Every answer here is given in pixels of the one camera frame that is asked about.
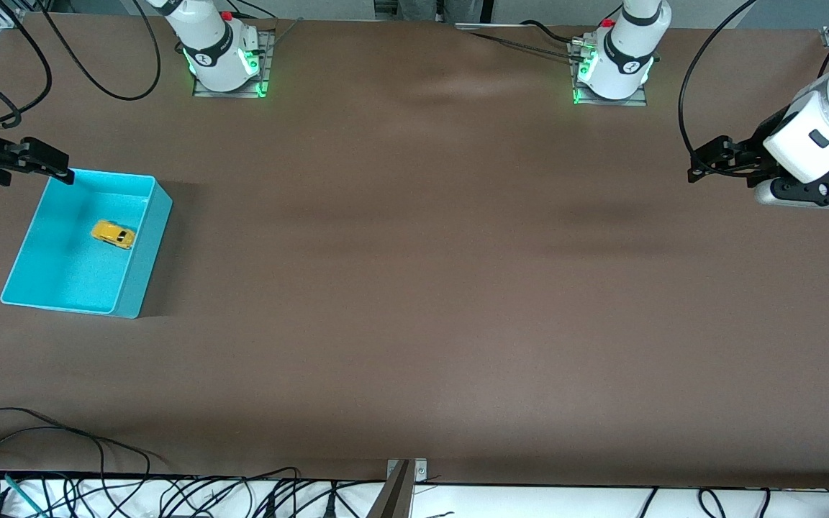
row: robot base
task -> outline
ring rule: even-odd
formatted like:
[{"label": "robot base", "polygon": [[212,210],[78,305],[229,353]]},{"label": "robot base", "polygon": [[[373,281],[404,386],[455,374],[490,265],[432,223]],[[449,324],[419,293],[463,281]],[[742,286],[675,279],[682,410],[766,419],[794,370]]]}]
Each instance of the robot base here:
[{"label": "robot base", "polygon": [[[583,50],[585,49],[585,45],[596,46],[595,40],[593,40],[593,42],[590,40],[592,38],[595,38],[594,34],[588,33],[584,35],[583,39],[578,38],[576,39],[576,42],[567,44],[569,55],[578,56],[579,58],[585,59],[585,52],[583,52]],[[596,95],[588,85],[586,85],[578,79],[580,68],[583,65],[585,65],[585,62],[583,61],[571,61],[571,87],[574,93],[575,104],[603,104],[608,106],[648,105],[648,98],[645,97],[644,85],[639,86],[631,97],[628,97],[626,99],[618,99],[618,101],[615,101],[614,99],[602,98],[601,96]]]},{"label": "robot base", "polygon": [[259,30],[258,32],[258,68],[256,76],[249,79],[240,88],[234,91],[211,91],[197,78],[194,78],[194,97],[253,99],[267,97],[267,85],[271,78],[271,62],[273,61],[273,30]]}]

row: table surface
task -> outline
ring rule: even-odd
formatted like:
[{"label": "table surface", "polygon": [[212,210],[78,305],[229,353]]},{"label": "table surface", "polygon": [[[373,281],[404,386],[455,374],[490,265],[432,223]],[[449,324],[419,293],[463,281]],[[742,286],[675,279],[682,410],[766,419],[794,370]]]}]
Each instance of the table surface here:
[{"label": "table surface", "polygon": [[[141,21],[58,23],[109,88],[148,85]],[[471,482],[829,486],[829,211],[687,184],[677,92],[707,32],[669,32],[651,104],[615,108],[573,105],[557,59],[395,22],[300,22],[266,99],[193,99],[155,26],[162,80],[131,103],[27,19],[55,84],[7,137],[155,175],[174,209],[141,318],[0,303],[0,406],[182,473],[415,456]],[[723,33],[689,88],[694,142],[747,137],[824,54],[813,32]],[[4,34],[0,88],[41,85]],[[43,184],[0,188],[0,291]],[[40,434],[0,463],[93,455]]]}]

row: yellow toy car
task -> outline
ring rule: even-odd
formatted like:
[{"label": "yellow toy car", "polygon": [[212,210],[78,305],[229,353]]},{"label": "yellow toy car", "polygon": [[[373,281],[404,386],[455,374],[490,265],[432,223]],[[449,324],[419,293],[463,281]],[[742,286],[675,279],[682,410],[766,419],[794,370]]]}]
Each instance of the yellow toy car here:
[{"label": "yellow toy car", "polygon": [[119,246],[125,250],[129,250],[132,247],[132,242],[136,239],[135,232],[115,225],[106,219],[95,223],[95,228],[91,230],[91,236],[96,240],[109,242],[111,245]]}]

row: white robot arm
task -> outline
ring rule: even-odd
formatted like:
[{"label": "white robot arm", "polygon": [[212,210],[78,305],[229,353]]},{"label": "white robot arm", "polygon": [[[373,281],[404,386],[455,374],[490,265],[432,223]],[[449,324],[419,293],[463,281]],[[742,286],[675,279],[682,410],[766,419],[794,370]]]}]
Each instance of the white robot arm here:
[{"label": "white robot arm", "polygon": [[829,209],[829,73],[753,137],[733,143],[723,135],[695,150],[690,183],[711,173],[746,178],[761,204]]},{"label": "white robot arm", "polygon": [[148,0],[184,44],[191,72],[211,91],[234,91],[258,75],[258,30],[223,19],[213,0]]},{"label": "white robot arm", "polygon": [[606,99],[625,99],[648,80],[654,50],[671,25],[666,0],[624,0],[615,24],[584,35],[593,52],[578,79]]}]

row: blue plastic bin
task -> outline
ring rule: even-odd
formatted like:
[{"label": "blue plastic bin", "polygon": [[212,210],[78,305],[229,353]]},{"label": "blue plastic bin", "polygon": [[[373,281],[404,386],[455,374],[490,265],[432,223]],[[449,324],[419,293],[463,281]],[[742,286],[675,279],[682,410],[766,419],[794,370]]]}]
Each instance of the blue plastic bin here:
[{"label": "blue plastic bin", "polygon": [[[76,171],[50,178],[2,291],[6,304],[136,318],[171,198],[152,176]],[[136,232],[124,250],[91,236],[106,219]]]}]

